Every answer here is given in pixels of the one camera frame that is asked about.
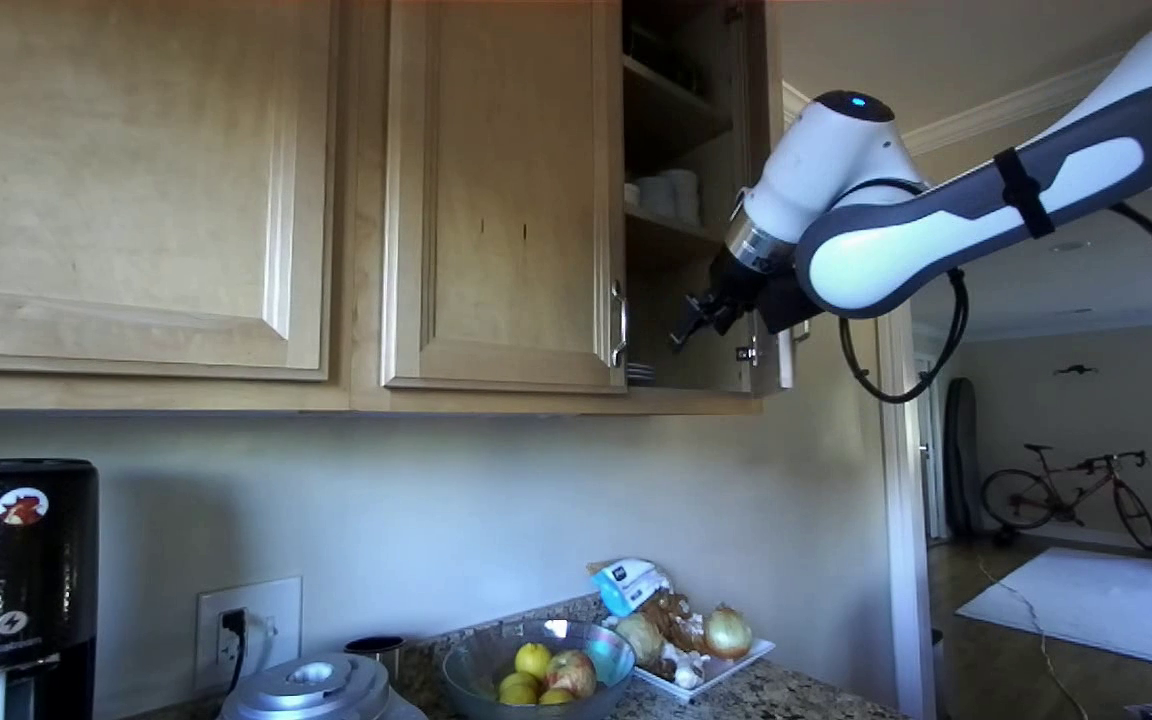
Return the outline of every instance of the bowl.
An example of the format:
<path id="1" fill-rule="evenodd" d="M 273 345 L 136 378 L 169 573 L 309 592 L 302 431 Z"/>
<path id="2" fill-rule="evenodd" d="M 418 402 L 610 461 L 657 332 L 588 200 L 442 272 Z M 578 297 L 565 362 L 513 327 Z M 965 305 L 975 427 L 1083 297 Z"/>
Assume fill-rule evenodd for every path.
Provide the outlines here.
<path id="1" fill-rule="evenodd" d="M 546 645 L 554 650 L 584 650 L 595 673 L 595 692 L 574 705 L 499 705 L 497 686 L 513 673 L 519 645 Z M 468 720 L 604 720 L 617 695 L 631 678 L 638 654 L 604 625 L 540 621 L 507 637 L 464 637 L 442 654 L 443 686 Z"/>

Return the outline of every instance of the outlet cover plate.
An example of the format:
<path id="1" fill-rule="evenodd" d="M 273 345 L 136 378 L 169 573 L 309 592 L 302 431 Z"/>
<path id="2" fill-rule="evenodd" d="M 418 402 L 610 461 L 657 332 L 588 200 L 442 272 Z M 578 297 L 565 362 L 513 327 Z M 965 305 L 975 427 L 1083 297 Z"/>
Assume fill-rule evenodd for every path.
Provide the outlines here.
<path id="1" fill-rule="evenodd" d="M 218 692 L 233 674 L 233 660 L 223 650 L 233 649 L 233 637 L 219 628 L 219 616 L 230 607 L 250 611 L 244 674 L 291 664 L 302 654 L 302 576 L 206 592 L 196 616 L 196 664 L 194 664 L 199 692 Z"/>

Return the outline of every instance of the cabinet door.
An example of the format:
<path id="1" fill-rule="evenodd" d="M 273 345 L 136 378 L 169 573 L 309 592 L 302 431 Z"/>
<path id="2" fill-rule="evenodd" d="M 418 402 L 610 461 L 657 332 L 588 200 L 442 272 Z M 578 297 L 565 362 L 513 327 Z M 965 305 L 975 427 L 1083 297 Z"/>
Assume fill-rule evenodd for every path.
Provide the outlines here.
<path id="1" fill-rule="evenodd" d="M 621 390 L 610 0 L 392 3 L 390 386 Z"/>
<path id="2" fill-rule="evenodd" d="M 733 208 L 770 161 L 765 7 L 761 0 L 623 0 L 623 23 L 623 157 L 640 188 L 640 203 L 629 208 L 629 378 L 733 397 L 776 390 L 786 385 L 782 340 L 756 315 L 726 334 L 703 327 L 689 347 L 670 345 L 685 297 L 714 282 Z M 699 211 L 670 203 L 662 180 L 671 172 L 691 174 Z"/>
<path id="3" fill-rule="evenodd" d="M 326 376 L 335 0 L 0 0 L 0 370 Z"/>

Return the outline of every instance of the white wall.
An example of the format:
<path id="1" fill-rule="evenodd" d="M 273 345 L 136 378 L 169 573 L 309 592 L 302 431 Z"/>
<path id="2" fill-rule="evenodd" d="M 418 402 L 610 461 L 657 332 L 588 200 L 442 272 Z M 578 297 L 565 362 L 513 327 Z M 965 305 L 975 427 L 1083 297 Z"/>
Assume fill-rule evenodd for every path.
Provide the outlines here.
<path id="1" fill-rule="evenodd" d="M 651 557 L 782 660 L 896 705 L 878 402 L 828 327 L 735 420 L 0 414 L 0 454 L 88 454 L 100 716 L 185 701 L 196 594 L 304 581 L 304 649 L 442 632 Z"/>
<path id="2" fill-rule="evenodd" d="M 1052 444 L 1064 463 L 1117 449 L 1148 449 L 1152 461 L 1152 327 L 972 345 L 965 376 L 975 385 L 980 470 L 1028 463 L 1020 444 Z M 1125 477 L 1152 509 L 1152 463 Z"/>

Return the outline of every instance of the black appliance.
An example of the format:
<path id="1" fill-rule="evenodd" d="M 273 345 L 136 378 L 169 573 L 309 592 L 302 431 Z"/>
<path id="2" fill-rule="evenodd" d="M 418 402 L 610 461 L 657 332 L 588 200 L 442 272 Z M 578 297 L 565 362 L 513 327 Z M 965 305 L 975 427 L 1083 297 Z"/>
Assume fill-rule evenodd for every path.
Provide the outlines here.
<path id="1" fill-rule="evenodd" d="M 0 720 L 88 720 L 97 467 L 0 461 Z"/>

